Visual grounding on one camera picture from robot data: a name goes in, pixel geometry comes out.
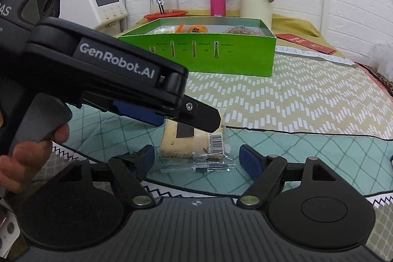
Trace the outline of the person's left hand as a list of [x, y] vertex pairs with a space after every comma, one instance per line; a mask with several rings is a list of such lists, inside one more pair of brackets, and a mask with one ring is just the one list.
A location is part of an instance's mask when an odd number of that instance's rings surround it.
[[1, 156], [1, 186], [15, 193], [26, 190], [34, 176], [48, 161], [53, 142], [62, 144], [69, 138], [69, 125], [60, 126], [55, 133], [39, 143], [22, 142], [14, 147], [11, 156]]

